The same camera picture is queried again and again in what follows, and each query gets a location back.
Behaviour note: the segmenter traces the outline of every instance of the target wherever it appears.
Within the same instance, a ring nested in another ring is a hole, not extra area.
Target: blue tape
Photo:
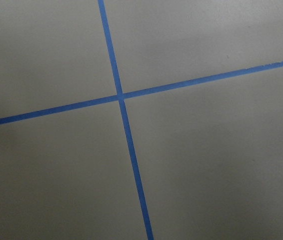
[[[275,62],[267,65],[261,65],[261,66],[254,66],[251,68],[246,68],[246,69],[240,69],[236,71],[230,71],[230,72],[225,72],[225,73],[220,73],[216,75],[211,75],[211,76],[204,76],[196,79],[191,79],[191,80],[186,80],[186,81],[179,81],[167,85],[162,85],[162,86],[155,86],[143,90],[138,90],[138,91],[132,91],[132,92],[127,92],[123,94],[124,99],[130,99],[130,98],[135,98],[143,95],[148,95],[148,94],[155,94],[167,90],[172,90],[172,89],[179,89],[187,86],[192,86],[192,85],[197,85],[197,84],[203,84],[203,83],[208,83],[216,80],[221,80],[221,79],[227,79],[227,78],[232,78],[240,75],[246,75],[246,74],[252,74],[252,73],[257,73],[261,71],[266,71],[266,70],[271,70],[271,69],[277,69],[277,68],[282,68],[283,67],[283,61],[282,62]]]
[[[119,72],[118,72],[118,67],[117,67],[115,51],[114,51],[114,47],[113,47],[111,31],[110,31],[110,28],[109,28],[109,25],[108,25],[108,19],[107,19],[107,15],[106,15],[104,0],[98,0],[98,5],[99,5],[99,12],[100,12],[100,17],[101,17],[103,32],[104,32],[105,38],[106,38],[106,44],[107,44],[107,49],[108,49],[113,79],[115,81],[115,87],[116,87],[117,95],[120,96],[120,95],[122,95],[123,90],[122,90],[120,75],[119,75]]]
[[[21,121],[21,120],[25,120],[25,119],[37,118],[37,117],[40,117],[40,116],[45,116],[45,115],[50,115],[50,114],[61,113],[61,112],[70,111],[70,110],[74,110],[74,109],[80,109],[80,108],[85,108],[85,107],[89,107],[89,106],[105,104],[105,103],[114,102],[114,101],[117,101],[117,100],[118,100],[118,98],[117,98],[116,95],[115,96],[107,96],[107,97],[97,98],[97,99],[94,99],[94,100],[82,101],[82,102],[77,102],[77,103],[68,104],[68,105],[64,105],[64,106],[58,106],[58,107],[53,107],[53,108],[49,108],[49,109],[33,111],[33,112],[24,113],[24,114],[20,114],[20,115],[8,116],[8,117],[0,118],[0,125],[12,123],[12,122],[16,122],[16,121]]]
[[[124,130],[125,130],[128,151],[129,151],[130,161],[132,165],[132,171],[133,171],[133,175],[135,178],[135,183],[137,187],[137,192],[138,192],[138,197],[139,197],[143,221],[144,221],[145,228],[146,228],[147,237],[148,237],[148,240],[154,240],[151,221],[150,221],[150,217],[148,214],[146,198],[145,198],[142,179],[141,179],[141,174],[140,174],[140,170],[138,167],[130,122],[129,122],[128,115],[127,115],[126,105],[125,105],[124,99],[119,99],[118,102],[119,102],[121,118],[122,118]]]
[[[133,175],[135,178],[142,217],[143,217],[144,225],[146,228],[146,234],[147,234],[148,240],[154,240],[151,221],[150,221],[150,217],[148,214],[148,209],[147,209],[147,204],[146,204],[146,199],[145,199],[145,194],[144,194],[144,189],[143,189],[143,184],[142,184],[142,179],[141,179],[141,175],[140,175],[140,171],[138,167],[131,127],[130,127],[130,123],[129,123],[129,119],[127,115],[127,109],[126,109],[126,105],[124,101],[121,80],[120,80],[120,76],[118,72],[118,67],[117,67],[113,42],[112,42],[112,36],[111,36],[111,32],[110,32],[109,25],[108,25],[108,19],[107,19],[104,1],[98,0],[98,5],[99,5],[99,11],[100,11],[100,16],[101,16],[103,31],[104,31],[105,38],[106,38],[112,74],[113,74],[113,78],[114,78],[114,82],[116,86],[122,123],[123,123],[124,131],[125,131],[125,135],[126,135],[126,141],[127,141],[130,161],[132,165],[132,171],[133,171]]]

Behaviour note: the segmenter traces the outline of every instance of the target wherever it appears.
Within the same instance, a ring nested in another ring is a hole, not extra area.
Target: floor
[[[283,1],[0,0],[0,240],[283,240]]]

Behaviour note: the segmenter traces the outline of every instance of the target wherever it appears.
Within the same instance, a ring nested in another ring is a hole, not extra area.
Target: gray floor
[[[283,1],[104,3],[124,93],[283,61]],[[97,0],[0,0],[0,118],[114,95]],[[0,240],[152,239],[112,101],[0,124]],[[125,104],[155,240],[283,240],[283,67]]]

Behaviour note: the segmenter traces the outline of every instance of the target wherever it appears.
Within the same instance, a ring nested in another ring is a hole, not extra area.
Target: vertical blue line
[[[111,64],[111,70],[112,70],[112,74],[113,74],[113,79],[115,81],[115,87],[116,87],[117,95],[122,95],[123,90],[122,90],[122,85],[121,85],[121,80],[120,80],[120,74],[118,72],[118,67],[117,67],[117,62],[116,62],[116,57],[115,57],[115,51],[114,51],[114,47],[113,47],[113,41],[112,41],[110,27],[108,25],[104,0],[98,0],[98,5],[99,5],[99,11],[100,11],[100,16],[101,16],[103,32],[104,32],[105,38],[106,38],[106,44],[107,44],[107,49],[108,49],[108,54],[109,54],[109,59],[110,59],[110,64]]]
[[[98,0],[98,5],[99,5],[99,11],[100,11],[100,16],[101,16],[103,31],[104,31],[105,38],[106,38],[106,44],[107,44],[112,74],[113,74],[115,87],[117,91],[120,113],[121,113],[122,123],[123,123],[124,131],[125,131],[125,135],[126,135],[126,141],[128,145],[128,151],[129,151],[130,161],[132,165],[132,171],[133,171],[133,175],[134,175],[135,183],[137,187],[142,217],[143,217],[143,221],[144,221],[145,228],[146,228],[147,238],[148,240],[154,240],[151,221],[150,221],[150,217],[148,214],[148,209],[147,209],[147,204],[146,204],[146,199],[145,199],[145,194],[144,194],[144,189],[143,189],[143,184],[142,184],[142,179],[141,179],[141,174],[140,174],[140,170],[138,167],[132,131],[131,131],[130,122],[129,122],[127,109],[125,105],[120,75],[118,72],[111,31],[108,25],[104,0]]]

